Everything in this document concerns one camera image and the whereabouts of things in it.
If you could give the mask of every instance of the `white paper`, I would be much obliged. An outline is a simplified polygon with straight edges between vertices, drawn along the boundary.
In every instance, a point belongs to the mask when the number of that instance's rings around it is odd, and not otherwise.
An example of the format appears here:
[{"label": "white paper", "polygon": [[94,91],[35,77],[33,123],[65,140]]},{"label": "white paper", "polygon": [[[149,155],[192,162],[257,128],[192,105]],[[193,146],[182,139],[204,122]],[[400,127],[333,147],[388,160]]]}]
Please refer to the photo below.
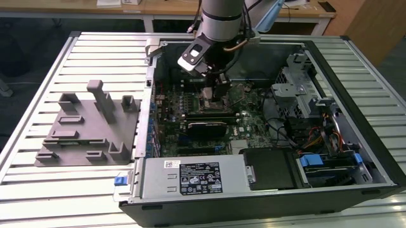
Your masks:
[{"label": "white paper", "polygon": [[305,0],[294,0],[294,1],[289,1],[289,2],[284,2],[284,8],[288,6],[294,7],[294,6],[303,6],[305,5],[308,2]]},{"label": "white paper", "polygon": [[121,0],[97,0],[97,8],[120,8]]}]

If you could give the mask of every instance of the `table leg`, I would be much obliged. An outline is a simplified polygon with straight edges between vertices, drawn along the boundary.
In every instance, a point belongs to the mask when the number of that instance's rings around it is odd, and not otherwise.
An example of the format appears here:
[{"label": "table leg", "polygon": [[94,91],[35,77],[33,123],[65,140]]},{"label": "table leg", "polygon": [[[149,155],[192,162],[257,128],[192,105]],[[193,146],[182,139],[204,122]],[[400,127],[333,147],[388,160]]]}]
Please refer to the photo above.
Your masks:
[{"label": "table leg", "polygon": [[153,32],[153,16],[152,15],[144,15],[142,16],[142,21],[144,21],[144,27],[145,27],[145,32]]},{"label": "table leg", "polygon": [[317,24],[311,32],[311,35],[312,36],[321,36],[324,31],[325,31],[325,28],[327,28],[327,25],[329,23],[329,20],[331,18],[320,18],[319,21],[317,21]]}]

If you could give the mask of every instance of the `connector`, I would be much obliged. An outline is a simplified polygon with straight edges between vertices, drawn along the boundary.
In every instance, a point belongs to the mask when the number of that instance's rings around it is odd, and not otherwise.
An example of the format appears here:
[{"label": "connector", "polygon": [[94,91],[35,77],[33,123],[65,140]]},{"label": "connector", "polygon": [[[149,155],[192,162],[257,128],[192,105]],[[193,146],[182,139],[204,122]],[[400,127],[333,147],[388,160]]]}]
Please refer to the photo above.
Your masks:
[{"label": "connector", "polygon": [[186,30],[186,33],[190,33],[193,31],[193,29],[194,29],[194,25],[190,25],[188,30]]}]

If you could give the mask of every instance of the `motherboard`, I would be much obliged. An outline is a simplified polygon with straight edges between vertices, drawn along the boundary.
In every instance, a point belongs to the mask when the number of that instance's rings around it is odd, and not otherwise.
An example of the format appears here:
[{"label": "motherboard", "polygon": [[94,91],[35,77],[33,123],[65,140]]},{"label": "motherboard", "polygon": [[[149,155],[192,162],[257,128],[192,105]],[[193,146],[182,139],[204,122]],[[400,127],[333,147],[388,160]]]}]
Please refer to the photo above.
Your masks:
[{"label": "motherboard", "polygon": [[244,148],[270,147],[261,114],[265,90],[253,83],[233,82],[214,107],[206,106],[201,91],[197,85],[189,89],[184,85],[156,87],[160,157],[225,155]]}]

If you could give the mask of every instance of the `metal bracket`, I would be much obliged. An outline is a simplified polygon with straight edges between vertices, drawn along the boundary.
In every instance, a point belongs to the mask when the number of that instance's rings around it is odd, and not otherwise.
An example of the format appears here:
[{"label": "metal bracket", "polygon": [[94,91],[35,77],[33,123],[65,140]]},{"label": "metal bracket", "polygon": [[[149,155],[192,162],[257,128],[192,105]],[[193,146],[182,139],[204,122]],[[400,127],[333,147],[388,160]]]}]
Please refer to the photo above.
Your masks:
[{"label": "metal bracket", "polygon": [[305,90],[301,87],[294,87],[293,84],[273,84],[272,91],[277,97],[294,97],[296,95],[304,95]]},{"label": "metal bracket", "polygon": [[308,107],[309,107],[309,114],[316,115],[317,114],[317,107],[328,107],[333,103],[332,98],[312,98],[308,102]]},{"label": "metal bracket", "polygon": [[157,38],[148,38],[145,43],[145,55],[146,57],[153,57],[161,50],[158,48],[160,40]]}]

